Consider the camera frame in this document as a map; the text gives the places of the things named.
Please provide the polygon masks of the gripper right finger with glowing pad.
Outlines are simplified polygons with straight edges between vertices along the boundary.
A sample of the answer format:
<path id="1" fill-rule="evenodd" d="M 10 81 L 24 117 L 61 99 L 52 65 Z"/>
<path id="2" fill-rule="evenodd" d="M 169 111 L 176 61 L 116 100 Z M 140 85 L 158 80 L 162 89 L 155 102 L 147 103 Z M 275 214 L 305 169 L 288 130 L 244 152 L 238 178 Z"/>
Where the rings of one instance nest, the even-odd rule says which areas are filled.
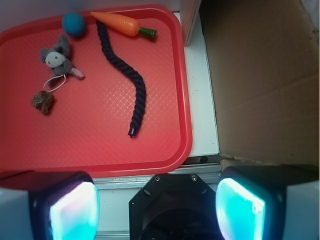
<path id="1" fill-rule="evenodd" d="M 319 168 L 228 166 L 216 188 L 215 209 L 226 240 L 318 240 Z"/>

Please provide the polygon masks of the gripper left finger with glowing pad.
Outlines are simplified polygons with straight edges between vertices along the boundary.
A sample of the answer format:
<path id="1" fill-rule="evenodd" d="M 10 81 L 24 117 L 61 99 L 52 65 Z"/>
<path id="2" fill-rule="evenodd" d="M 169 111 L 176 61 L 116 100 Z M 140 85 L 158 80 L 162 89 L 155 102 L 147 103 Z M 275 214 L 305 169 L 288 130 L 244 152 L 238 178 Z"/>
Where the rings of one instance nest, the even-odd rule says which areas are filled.
<path id="1" fill-rule="evenodd" d="M 2 171 L 2 240 L 93 240 L 99 191 L 84 171 Z"/>

